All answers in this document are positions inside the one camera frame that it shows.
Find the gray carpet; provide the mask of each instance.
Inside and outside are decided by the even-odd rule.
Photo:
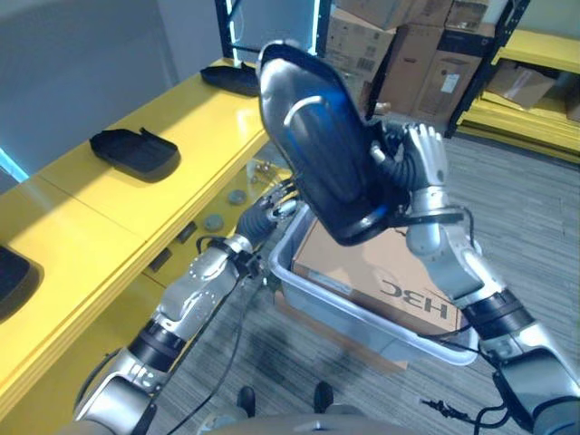
[[[486,257],[577,366],[577,167],[465,138],[451,141],[448,155],[451,196],[473,211],[476,237]],[[282,231],[265,246],[265,256]],[[213,388],[232,350],[241,306],[256,287],[238,288],[227,301],[160,395],[149,433],[167,432]],[[444,419],[420,405],[420,398],[443,399],[472,417],[484,406],[501,403],[491,369],[481,359],[469,367],[424,359],[411,363],[406,372],[385,376],[278,313],[273,307],[274,287],[271,280],[252,300],[235,364],[218,395],[178,433],[195,433],[210,411],[233,404],[245,384],[255,388],[257,413],[264,415],[309,412],[314,386],[326,380],[334,386],[338,401],[421,434],[465,434],[472,428]],[[499,417],[489,416],[491,421]],[[511,421],[494,433],[524,431]]]

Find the cardboard box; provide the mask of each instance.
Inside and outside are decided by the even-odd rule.
[[[440,27],[420,24],[399,28],[378,102],[388,102],[392,111],[411,114],[442,33]]]
[[[410,24],[443,27],[452,3],[453,0],[427,0],[415,3],[414,10],[411,11]]]
[[[488,0],[455,0],[447,15],[445,27],[476,32],[488,10]]]
[[[363,111],[369,100],[370,88],[372,85],[365,81],[361,76],[353,75],[346,71],[337,71],[343,77],[344,84],[346,85],[354,104],[360,111]]]
[[[524,109],[530,109],[550,90],[556,80],[538,71],[504,61],[488,84],[488,91],[496,93]]]
[[[407,24],[427,0],[335,0],[341,9],[381,29]]]
[[[483,58],[493,50],[495,32],[496,26],[493,24],[482,24],[476,34],[446,29],[440,38],[437,50]]]
[[[346,354],[353,355],[367,365],[379,370],[385,374],[393,374],[402,372],[407,369],[408,363],[406,361],[389,361],[377,352],[358,344],[355,340],[350,339],[333,328],[318,322],[301,311],[294,309],[284,299],[282,292],[277,291],[274,295],[274,304],[276,309],[288,317],[292,317],[297,322],[305,324],[312,329],[316,334],[321,335],[325,339],[338,344]]]
[[[340,246],[315,221],[295,255],[293,270],[417,333],[459,328],[459,310],[431,282],[400,230],[388,229],[358,246]]]
[[[437,51],[411,116],[441,125],[451,118],[481,58]]]
[[[570,121],[580,122],[580,85],[575,86],[566,95],[566,117]]]
[[[372,82],[396,30],[382,30],[334,7],[324,59],[332,66]]]

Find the gray plastic bin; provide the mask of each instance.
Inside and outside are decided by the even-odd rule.
[[[420,338],[413,331],[294,274],[290,270],[292,258],[313,221],[314,213],[309,207],[302,207],[268,258],[272,273],[282,280],[288,304],[391,361],[412,361],[428,355],[454,365],[468,365],[475,361],[477,355],[473,352],[450,349]],[[473,329],[454,341],[471,349],[478,346]]]

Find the blue led light strip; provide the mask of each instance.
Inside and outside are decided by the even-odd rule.
[[[318,14],[320,14],[320,0],[314,0],[314,14],[312,18],[312,46],[308,52],[316,56],[316,36],[318,35]]]
[[[226,0],[226,12],[227,15],[232,13],[232,0]],[[229,22],[229,39],[231,39],[232,44],[235,44],[236,41],[236,30],[234,29],[234,20]],[[232,49],[234,54],[234,64],[239,64],[239,57],[237,57],[237,50],[234,48]]]
[[[28,174],[24,172],[14,160],[12,160],[2,148],[0,148],[0,168],[2,168],[8,175],[14,177],[14,179],[19,183],[28,179]]]

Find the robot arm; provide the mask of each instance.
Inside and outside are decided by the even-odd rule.
[[[470,244],[445,189],[441,136],[422,124],[402,128],[401,161],[378,145],[371,154],[393,183],[411,192],[409,250],[478,332],[481,351],[498,370],[494,382],[520,426],[536,434],[564,433],[557,430],[566,427],[576,433],[580,386],[574,368]]]
[[[294,213],[296,200],[285,198],[293,191],[288,182],[278,185],[242,215],[234,236],[209,243],[186,274],[167,288],[139,335],[101,368],[75,408],[76,422],[61,433],[147,431],[156,411],[152,399],[186,345],[198,339],[240,279],[259,273],[253,251],[277,221]]]

